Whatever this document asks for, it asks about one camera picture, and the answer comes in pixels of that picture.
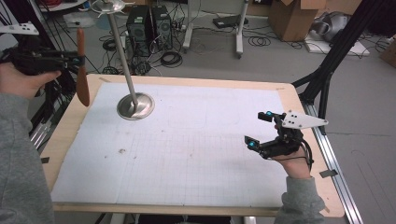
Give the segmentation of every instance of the round metal base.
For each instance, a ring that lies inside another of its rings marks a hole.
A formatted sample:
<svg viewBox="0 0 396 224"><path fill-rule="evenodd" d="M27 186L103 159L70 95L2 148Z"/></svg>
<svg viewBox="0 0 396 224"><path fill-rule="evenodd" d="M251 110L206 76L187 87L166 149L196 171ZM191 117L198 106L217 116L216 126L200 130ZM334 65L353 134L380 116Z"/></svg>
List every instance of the round metal base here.
<svg viewBox="0 0 396 224"><path fill-rule="evenodd" d="M132 95L124 96L117 105L117 112L123 119L143 119L151 114L154 109L154 100L151 96L137 92L137 107L134 108Z"/></svg>

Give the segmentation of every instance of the person's left hand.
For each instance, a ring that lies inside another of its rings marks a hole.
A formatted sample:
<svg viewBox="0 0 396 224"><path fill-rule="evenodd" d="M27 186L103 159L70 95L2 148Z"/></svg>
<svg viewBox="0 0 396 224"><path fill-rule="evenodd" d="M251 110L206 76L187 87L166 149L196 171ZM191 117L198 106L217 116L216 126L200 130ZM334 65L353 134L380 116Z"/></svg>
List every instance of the person's left hand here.
<svg viewBox="0 0 396 224"><path fill-rule="evenodd" d="M26 76L18 71L14 64L0 63L0 92L19 95L30 100L47 82L60 75L60 71L55 71L37 76Z"/></svg>

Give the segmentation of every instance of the wooden table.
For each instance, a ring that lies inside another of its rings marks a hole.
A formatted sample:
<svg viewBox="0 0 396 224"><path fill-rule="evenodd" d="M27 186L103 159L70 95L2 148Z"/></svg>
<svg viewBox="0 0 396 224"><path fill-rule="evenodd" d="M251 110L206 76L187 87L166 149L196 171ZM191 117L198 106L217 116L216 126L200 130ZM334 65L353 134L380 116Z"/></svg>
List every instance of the wooden table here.
<svg viewBox="0 0 396 224"><path fill-rule="evenodd" d="M96 96L104 82L122 83L124 76L89 75L91 99ZM173 77L133 77L134 83L152 85L197 86L197 87L222 87L237 89L255 89L277 91L281 103L287 110L304 113L298 94L294 87L286 83L247 82L232 80L211 80ZM43 164L49 189L52 190L60 172L67 150L72 145L81 122L84 120L89 108L81 104L74 97L64 113L55 132L43 150L41 157L49 157L49 163ZM342 217L345 213L337 191L330 177L322 178L319 172L327 170L325 161L321 156L318 143L310 129L303 130L304 139L312 147L314 166L311 175L316 179L318 194L326 203L322 211L325 217ZM130 205L130 204L105 204L105 203L54 203L55 211L85 211L109 213L151 213L151 214L187 214L187 215L223 215L223 216L274 216L278 208L249 208L249 207L220 207L210 206L169 206L169 205Z"/></svg>

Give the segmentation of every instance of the gray sleeve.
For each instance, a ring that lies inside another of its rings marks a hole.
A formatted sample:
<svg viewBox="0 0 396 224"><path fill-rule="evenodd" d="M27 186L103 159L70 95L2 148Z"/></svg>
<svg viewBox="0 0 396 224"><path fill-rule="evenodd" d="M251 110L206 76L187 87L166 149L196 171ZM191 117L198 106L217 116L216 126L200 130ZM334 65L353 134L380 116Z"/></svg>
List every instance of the gray sleeve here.
<svg viewBox="0 0 396 224"><path fill-rule="evenodd" d="M318 196L315 178L287 177L287 192L282 195L283 206L276 215L276 223L324 223L320 213L325 205Z"/></svg>
<svg viewBox="0 0 396 224"><path fill-rule="evenodd" d="M28 100L0 93L0 223L54 223L40 157L29 138Z"/></svg>

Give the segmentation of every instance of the white bracket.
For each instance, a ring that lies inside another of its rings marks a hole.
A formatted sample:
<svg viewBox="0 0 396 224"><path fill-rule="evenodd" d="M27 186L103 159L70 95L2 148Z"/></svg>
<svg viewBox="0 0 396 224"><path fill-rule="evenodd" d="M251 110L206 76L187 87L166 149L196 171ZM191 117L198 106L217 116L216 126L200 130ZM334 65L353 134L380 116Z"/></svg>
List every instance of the white bracket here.
<svg viewBox="0 0 396 224"><path fill-rule="evenodd" d="M0 27L0 33L14 35L38 35L37 29L30 22L20 23L17 25L2 26Z"/></svg>
<svg viewBox="0 0 396 224"><path fill-rule="evenodd" d="M326 119L318 119L306 114L289 111L283 119L282 127L292 129L306 129L329 124Z"/></svg>

